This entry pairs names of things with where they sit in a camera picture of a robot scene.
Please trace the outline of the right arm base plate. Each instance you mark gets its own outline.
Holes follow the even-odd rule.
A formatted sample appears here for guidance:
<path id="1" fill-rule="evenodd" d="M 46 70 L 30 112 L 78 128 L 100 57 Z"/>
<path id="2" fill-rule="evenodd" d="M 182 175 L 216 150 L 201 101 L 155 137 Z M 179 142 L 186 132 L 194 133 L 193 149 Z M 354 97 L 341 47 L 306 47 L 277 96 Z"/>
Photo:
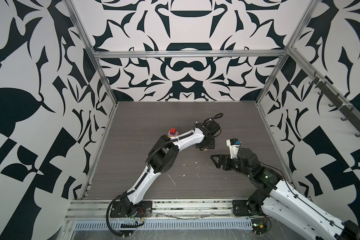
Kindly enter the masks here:
<path id="1" fill-rule="evenodd" d="M 257 203 L 254 200 L 233 200 L 233 214 L 236 217 L 249 217 L 258 214 Z"/>

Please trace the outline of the aluminium front rail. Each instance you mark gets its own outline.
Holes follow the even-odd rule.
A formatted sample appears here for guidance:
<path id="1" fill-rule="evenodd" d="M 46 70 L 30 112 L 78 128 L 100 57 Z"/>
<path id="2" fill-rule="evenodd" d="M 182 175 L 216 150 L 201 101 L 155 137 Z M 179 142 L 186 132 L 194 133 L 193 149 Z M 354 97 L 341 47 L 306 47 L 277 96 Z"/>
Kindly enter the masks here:
<path id="1" fill-rule="evenodd" d="M 111 218 L 106 214 L 110 200 L 72 201 L 62 226 L 62 236 L 74 231 L 107 231 L 125 235 L 142 231 L 241 231 L 264 235 L 276 227 L 277 220 L 266 216 L 236 217 L 234 199 L 157 199 L 144 217 Z"/>

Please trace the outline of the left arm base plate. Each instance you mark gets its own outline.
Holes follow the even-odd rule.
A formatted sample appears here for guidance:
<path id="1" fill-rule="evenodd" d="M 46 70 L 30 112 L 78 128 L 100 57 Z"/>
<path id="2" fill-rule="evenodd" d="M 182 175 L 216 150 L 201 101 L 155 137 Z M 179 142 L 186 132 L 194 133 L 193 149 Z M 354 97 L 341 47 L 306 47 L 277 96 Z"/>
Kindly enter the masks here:
<path id="1" fill-rule="evenodd" d="M 128 198 L 122 201 L 116 201 L 111 207 L 111 218 L 130 218 L 130 217 L 144 217 L 146 214 L 152 212 L 152 201 L 141 201 L 138 204 L 132 204 Z"/>

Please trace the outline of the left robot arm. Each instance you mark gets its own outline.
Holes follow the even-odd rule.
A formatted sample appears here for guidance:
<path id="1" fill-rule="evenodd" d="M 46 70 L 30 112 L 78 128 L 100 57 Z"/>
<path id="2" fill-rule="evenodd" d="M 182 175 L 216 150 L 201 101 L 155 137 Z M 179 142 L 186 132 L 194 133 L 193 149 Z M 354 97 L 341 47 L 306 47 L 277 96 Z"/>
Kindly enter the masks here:
<path id="1" fill-rule="evenodd" d="M 220 125 L 213 119 L 195 123 L 194 127 L 176 137 L 163 135 L 148 154 L 145 168 L 133 186 L 123 193 L 122 202 L 127 206 L 139 204 L 153 182 L 173 165 L 178 154 L 188 147 L 195 146 L 201 151 L 215 148 L 215 137 L 221 132 Z"/>

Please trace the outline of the aluminium frame crossbar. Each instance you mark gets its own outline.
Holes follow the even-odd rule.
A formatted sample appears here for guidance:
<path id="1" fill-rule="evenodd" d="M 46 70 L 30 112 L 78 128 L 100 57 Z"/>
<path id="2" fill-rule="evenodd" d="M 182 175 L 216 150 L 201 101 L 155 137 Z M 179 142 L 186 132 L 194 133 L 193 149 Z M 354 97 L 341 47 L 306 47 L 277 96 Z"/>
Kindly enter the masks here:
<path id="1" fill-rule="evenodd" d="M 93 51 L 97 59 L 110 58 L 201 58 L 201 57 L 281 57 L 285 50 L 215 50 L 215 51 Z"/>

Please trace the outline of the pink wood block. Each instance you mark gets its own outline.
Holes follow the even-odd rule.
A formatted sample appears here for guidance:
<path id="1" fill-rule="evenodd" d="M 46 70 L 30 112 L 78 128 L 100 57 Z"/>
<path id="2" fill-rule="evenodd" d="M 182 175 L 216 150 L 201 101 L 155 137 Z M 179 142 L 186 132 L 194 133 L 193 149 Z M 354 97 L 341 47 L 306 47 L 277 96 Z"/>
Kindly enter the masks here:
<path id="1" fill-rule="evenodd" d="M 179 135 L 179 132 L 175 132 L 175 133 L 168 132 L 169 138 L 177 137 L 178 135 Z"/>

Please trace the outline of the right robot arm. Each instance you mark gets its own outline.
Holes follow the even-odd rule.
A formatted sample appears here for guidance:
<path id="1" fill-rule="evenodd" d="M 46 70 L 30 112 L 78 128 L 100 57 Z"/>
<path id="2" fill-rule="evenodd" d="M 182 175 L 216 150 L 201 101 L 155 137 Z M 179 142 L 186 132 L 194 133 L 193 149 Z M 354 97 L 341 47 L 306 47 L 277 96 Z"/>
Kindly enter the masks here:
<path id="1" fill-rule="evenodd" d="M 271 217 L 306 240 L 360 240 L 357 224 L 318 207 L 282 175 L 262 164 L 250 149 L 241 148 L 233 157 L 212 155 L 211 160 L 218 169 L 242 174 L 256 187 L 248 199 L 251 213 Z"/>

